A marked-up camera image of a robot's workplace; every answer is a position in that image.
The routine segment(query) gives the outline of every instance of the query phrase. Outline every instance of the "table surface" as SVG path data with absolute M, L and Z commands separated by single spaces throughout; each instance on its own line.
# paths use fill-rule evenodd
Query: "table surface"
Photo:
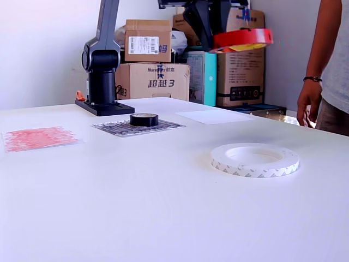
M 83 144 L 0 153 L 1 262 L 349 261 L 349 138 L 255 117 L 204 125 L 170 98 L 126 100 L 186 125 L 118 138 L 76 105 L 0 111 L 0 132 L 64 126 Z M 298 152 L 279 178 L 228 175 L 212 149 Z

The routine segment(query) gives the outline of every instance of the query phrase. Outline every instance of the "red patterned paper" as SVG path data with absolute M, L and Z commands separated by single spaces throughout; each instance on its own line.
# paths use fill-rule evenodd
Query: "red patterned paper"
M 63 127 L 19 130 L 3 134 L 7 152 L 18 152 L 78 142 L 74 133 Z

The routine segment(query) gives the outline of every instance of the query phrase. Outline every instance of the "white wall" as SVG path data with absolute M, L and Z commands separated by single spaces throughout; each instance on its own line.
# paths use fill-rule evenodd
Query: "white wall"
M 0 3 L 0 110 L 73 103 L 86 90 L 81 51 L 95 36 L 100 0 Z M 157 0 L 120 0 L 126 19 L 170 19 Z
M 275 44 L 267 48 L 266 103 L 297 110 L 319 5 L 320 0 L 252 1 L 274 32 Z

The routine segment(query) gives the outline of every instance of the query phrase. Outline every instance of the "teal box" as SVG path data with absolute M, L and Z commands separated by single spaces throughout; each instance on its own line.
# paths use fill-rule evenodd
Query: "teal box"
M 189 101 L 216 106 L 217 55 L 204 51 L 189 51 L 183 54 L 190 65 Z

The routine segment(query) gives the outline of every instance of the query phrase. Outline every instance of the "man's hand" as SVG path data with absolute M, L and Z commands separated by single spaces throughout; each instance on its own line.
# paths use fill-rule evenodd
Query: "man's hand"
M 316 123 L 318 110 L 322 100 L 321 92 L 321 82 L 314 82 L 312 80 L 305 81 L 298 98 L 297 119 L 301 126 L 312 128 L 310 121 Z

